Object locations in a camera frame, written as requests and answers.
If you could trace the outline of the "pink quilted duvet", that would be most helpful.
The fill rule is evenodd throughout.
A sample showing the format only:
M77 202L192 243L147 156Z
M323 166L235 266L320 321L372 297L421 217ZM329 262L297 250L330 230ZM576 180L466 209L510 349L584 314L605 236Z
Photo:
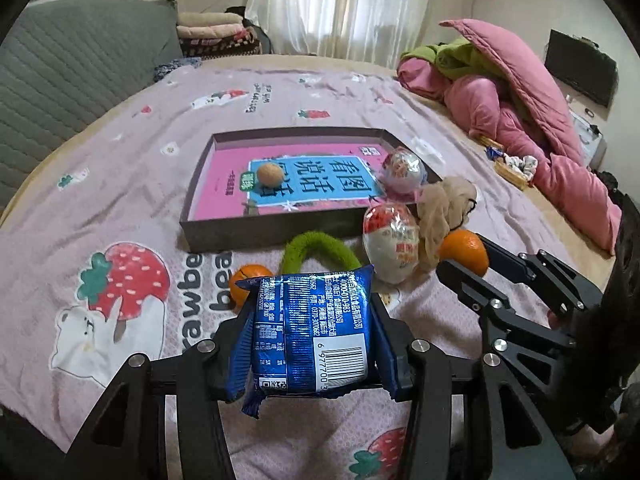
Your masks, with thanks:
M508 155L538 159L533 185L605 252L613 252L622 212L605 184L582 161L579 136L562 92L534 51L514 32L474 18L442 24L495 63L504 79L468 75L452 80L420 58L399 59L407 90L439 101L471 138L484 136Z

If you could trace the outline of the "orange tangerine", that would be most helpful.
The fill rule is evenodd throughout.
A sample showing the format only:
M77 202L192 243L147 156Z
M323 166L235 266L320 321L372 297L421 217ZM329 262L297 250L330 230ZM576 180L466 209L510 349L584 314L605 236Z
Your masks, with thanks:
M241 286L246 280L251 278L269 278L273 273L266 267L257 263L244 264L236 270L231 277L230 295L237 309L242 308L250 291Z
M440 244L440 261L454 260L478 276L484 276L489 269L489 258L480 237L469 230L451 231Z

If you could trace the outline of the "green blanket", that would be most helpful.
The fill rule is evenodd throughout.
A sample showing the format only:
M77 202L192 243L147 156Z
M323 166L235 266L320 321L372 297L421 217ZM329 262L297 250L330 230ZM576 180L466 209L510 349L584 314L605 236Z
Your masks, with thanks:
M495 63L464 38L458 38L450 44L427 44L416 47L400 56L401 62L409 58L420 58L431 63L439 73L452 80L468 75L506 78Z

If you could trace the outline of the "black wall television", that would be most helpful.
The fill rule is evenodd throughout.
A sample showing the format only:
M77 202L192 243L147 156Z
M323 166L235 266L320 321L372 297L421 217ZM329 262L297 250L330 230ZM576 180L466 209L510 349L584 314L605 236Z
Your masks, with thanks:
M544 66L593 103L610 107L617 88L617 64L588 42L551 29Z

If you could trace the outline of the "silver wrapped egg toy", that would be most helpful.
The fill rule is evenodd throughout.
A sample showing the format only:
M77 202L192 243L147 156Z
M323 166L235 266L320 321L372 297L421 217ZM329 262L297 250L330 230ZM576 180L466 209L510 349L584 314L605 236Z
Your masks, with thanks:
M387 193L409 195L426 182L427 170L418 155L406 148L396 148L383 160L378 180Z

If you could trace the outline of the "brown walnut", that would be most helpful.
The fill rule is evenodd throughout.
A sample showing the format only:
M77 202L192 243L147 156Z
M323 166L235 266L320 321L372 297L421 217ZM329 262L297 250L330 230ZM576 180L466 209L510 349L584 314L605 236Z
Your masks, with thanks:
M285 180L283 169L274 162L265 162L256 170L256 177L263 188L278 188Z

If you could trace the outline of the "red white egg toy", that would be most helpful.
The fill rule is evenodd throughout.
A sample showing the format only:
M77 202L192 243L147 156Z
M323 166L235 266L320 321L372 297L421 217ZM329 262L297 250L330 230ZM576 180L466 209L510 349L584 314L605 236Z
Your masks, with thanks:
M419 264L420 233L404 204L370 207L362 222L364 251L376 276L388 284L405 281Z

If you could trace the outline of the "grey quilted headboard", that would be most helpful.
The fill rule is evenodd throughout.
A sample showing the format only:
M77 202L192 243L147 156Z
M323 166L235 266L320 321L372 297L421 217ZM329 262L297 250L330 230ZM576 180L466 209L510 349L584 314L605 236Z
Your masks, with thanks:
M28 6L1 44L1 203L50 154L180 58L174 0Z

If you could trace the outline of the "pink blue children's book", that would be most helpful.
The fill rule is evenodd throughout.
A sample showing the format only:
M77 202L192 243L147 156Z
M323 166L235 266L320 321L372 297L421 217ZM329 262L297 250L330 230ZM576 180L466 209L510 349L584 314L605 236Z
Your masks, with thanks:
M274 145L218 142L198 177L188 218L219 220L368 206L382 198L378 175L393 149L380 139ZM284 171L278 188L263 188L256 170L274 162Z

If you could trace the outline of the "blue snack packet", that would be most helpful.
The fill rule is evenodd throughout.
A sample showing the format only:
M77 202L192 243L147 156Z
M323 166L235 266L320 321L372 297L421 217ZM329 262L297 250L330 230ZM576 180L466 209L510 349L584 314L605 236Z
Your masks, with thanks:
M270 396L335 399L373 385L397 396L372 280L372 266L360 266L241 283L247 317L228 357L226 399L247 393L243 413L256 418Z

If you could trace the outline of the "stack of folded blankets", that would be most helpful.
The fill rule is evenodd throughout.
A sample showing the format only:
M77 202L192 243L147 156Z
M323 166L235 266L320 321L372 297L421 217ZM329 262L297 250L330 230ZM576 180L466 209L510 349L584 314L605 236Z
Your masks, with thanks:
M236 13L180 12L177 35L185 58L260 55L258 32Z

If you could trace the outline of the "pink strawberry print blanket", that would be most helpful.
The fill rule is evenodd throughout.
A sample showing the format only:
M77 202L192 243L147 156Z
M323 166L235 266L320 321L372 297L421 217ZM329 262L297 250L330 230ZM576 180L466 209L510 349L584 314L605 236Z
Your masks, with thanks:
M444 114L366 68L171 74L140 92L29 183L1 228L1 402L66 451L134 352L174 356L232 317L228 281L277 269L280 249L195 255L179 217L198 159L221 131L366 127L480 194L470 228L511 252L564 244Z

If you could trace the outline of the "beige sheer scrunchie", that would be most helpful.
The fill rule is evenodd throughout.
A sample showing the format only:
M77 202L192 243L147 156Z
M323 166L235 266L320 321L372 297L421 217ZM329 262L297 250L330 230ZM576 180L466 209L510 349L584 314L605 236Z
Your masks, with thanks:
M422 186L416 202L422 271L436 268L442 241L451 231L465 225L476 205L476 186L465 178L448 177Z

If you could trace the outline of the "white sheer curtain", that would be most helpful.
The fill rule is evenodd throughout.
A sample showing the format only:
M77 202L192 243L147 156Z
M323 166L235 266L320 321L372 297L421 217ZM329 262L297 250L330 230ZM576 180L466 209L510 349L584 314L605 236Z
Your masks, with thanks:
M393 67L420 44L435 0L247 0L246 17L279 54Z

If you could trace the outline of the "small blue snack wrapper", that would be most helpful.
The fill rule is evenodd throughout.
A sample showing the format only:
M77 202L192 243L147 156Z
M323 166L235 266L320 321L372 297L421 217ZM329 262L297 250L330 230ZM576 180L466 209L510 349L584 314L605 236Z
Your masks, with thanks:
M496 160L504 160L504 153L498 148L494 148L493 146L488 146L485 148L486 156L489 160L495 162Z

